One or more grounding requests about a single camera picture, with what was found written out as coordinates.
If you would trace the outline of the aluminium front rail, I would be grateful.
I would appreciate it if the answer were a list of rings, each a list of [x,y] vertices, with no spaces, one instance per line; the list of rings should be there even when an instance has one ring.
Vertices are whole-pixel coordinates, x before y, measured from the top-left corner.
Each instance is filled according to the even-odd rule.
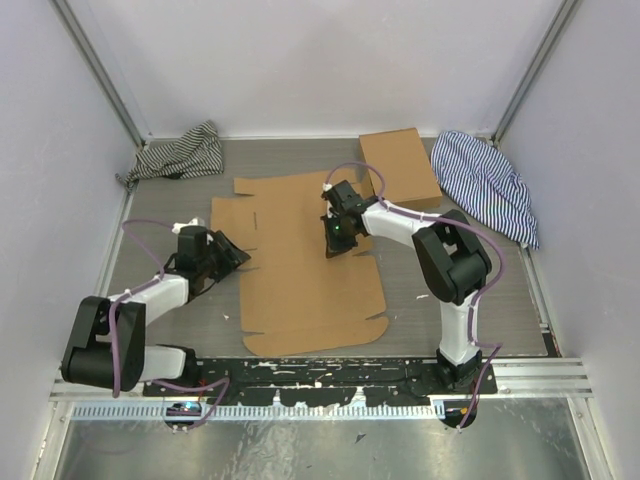
[[[575,358],[497,358],[491,362],[497,394],[513,398],[590,398],[593,390],[585,367]],[[111,400],[108,389],[70,384],[58,375],[49,401]]]

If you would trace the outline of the blue white striped cloth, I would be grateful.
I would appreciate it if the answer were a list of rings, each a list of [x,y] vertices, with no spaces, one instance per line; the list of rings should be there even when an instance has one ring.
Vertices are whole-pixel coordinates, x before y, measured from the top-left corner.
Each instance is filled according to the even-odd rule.
[[[540,246],[529,189],[495,147],[444,131],[434,143],[431,166],[441,189],[476,221],[519,244]]]

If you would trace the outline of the grey striped cloth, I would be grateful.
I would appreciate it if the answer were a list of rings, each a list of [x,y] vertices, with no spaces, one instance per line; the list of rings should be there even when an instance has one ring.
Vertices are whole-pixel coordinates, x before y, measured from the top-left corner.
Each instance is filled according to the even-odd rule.
[[[224,172],[222,145],[211,120],[191,128],[175,141],[138,152],[134,167],[116,180],[129,192],[141,180],[193,179]]]

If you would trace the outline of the brown cardboard box sheet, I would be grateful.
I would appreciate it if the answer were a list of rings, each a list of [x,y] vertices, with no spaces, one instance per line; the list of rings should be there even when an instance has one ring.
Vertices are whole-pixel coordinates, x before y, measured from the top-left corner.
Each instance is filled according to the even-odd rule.
[[[233,181],[211,201],[211,225],[250,255],[240,268],[240,320],[260,357],[369,344],[387,330],[373,242],[327,258],[321,197],[326,179],[359,185],[353,170]]]

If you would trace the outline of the aluminium frame post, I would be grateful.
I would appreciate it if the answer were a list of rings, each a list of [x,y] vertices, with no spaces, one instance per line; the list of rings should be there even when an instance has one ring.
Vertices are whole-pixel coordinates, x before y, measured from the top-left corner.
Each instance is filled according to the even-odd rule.
[[[499,147],[509,128],[523,106],[536,81],[541,76],[554,50],[559,44],[573,17],[582,5],[581,0],[563,0],[547,27],[542,40],[536,48],[525,73],[519,81],[511,99],[489,138],[494,147]]]
[[[50,4],[129,138],[137,149],[142,149],[146,146],[146,140],[71,4],[59,0],[50,1]]]

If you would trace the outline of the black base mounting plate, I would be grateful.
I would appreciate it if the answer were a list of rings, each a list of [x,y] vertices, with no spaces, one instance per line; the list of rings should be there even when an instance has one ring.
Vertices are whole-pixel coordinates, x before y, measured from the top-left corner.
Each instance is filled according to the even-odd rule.
[[[435,360],[382,358],[199,359],[198,386],[227,377],[224,406],[346,406],[358,394],[367,407],[423,406],[433,395],[470,395],[477,373],[451,383]]]

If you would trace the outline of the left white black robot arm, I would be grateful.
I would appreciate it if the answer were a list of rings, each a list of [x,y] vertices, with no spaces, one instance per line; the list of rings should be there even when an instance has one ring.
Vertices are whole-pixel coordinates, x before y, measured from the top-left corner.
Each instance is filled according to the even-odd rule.
[[[181,308],[246,264],[251,256],[198,218],[166,225],[177,251],[147,282],[109,297],[88,296],[77,309],[61,362],[64,381],[109,389],[117,397],[141,383],[181,397],[206,391],[195,351],[147,345],[147,327]]]

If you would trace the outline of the left aluminium frame post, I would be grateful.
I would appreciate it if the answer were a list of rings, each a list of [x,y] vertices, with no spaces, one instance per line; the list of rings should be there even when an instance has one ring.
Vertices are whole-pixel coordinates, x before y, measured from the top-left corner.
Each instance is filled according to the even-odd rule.
[[[59,0],[50,1],[50,4],[129,138],[137,149],[142,149],[146,146],[146,140],[71,4]]]

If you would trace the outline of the right aluminium frame post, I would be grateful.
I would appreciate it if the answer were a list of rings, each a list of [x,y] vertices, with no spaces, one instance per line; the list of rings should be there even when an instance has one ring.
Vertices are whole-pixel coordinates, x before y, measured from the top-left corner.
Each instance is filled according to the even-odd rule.
[[[559,44],[573,17],[582,5],[581,0],[563,0],[547,27],[542,40],[536,48],[525,73],[519,81],[511,99],[489,138],[494,147],[499,147],[509,128],[523,106],[536,81],[541,76],[554,50]]]

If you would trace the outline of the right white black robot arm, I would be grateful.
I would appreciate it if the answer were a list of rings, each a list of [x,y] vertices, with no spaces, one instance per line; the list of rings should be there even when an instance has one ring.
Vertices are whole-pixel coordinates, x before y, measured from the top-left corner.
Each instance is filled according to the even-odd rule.
[[[364,199],[347,181],[325,183],[321,198],[327,202],[321,220],[328,258],[354,249],[360,236],[386,238],[415,252],[426,286],[440,302],[436,371],[441,385],[451,394],[466,392],[482,359],[470,338],[477,318],[472,301],[486,286],[492,264],[464,214],[430,215],[375,196]]]

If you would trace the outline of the folded brown cardboard box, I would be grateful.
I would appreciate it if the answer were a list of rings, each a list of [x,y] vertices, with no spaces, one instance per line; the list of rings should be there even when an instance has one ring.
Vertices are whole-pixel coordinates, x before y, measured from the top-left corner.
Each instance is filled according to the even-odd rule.
[[[431,167],[428,154],[416,128],[361,135],[362,161],[367,167],[361,186],[365,197],[381,194],[386,200],[404,208],[431,211],[442,202],[442,192]]]

